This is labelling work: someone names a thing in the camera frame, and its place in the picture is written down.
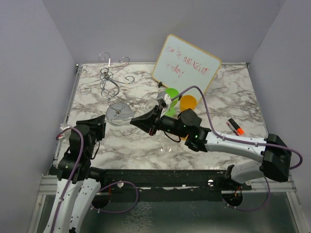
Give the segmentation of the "green plastic wine glass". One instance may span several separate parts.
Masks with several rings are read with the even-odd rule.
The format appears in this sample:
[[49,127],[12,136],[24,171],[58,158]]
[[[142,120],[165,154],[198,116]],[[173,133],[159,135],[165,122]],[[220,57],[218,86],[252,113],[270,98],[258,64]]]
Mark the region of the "green plastic wine glass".
[[[178,90],[174,88],[166,88],[165,92],[166,94],[170,96],[171,99],[179,95]],[[175,115],[176,109],[174,107],[176,106],[177,102],[178,102],[178,99],[175,99],[174,101],[172,101],[170,108],[165,113],[166,116],[173,117]]]

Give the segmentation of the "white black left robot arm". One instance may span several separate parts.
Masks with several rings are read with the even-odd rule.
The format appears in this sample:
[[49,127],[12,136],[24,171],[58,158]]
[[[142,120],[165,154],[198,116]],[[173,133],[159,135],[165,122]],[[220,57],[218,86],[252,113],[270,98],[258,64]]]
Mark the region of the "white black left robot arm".
[[74,127],[61,124],[57,140],[68,140],[69,147],[58,164],[57,190],[46,233],[78,233],[92,198],[107,187],[102,175],[87,177],[94,159],[94,147],[105,136],[105,115],[80,120]]

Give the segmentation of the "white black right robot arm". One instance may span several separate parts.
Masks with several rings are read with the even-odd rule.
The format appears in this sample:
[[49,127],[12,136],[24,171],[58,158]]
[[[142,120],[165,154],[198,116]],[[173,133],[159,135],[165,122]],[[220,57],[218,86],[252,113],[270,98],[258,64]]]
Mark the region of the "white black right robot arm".
[[153,136],[157,131],[186,138],[185,145],[193,151],[225,152],[250,159],[241,165],[230,165],[223,178],[224,186],[234,190],[240,184],[258,178],[287,182],[291,152],[281,138],[247,138],[213,132],[202,127],[201,118],[192,110],[181,112],[177,118],[162,115],[161,106],[130,120],[130,124]]

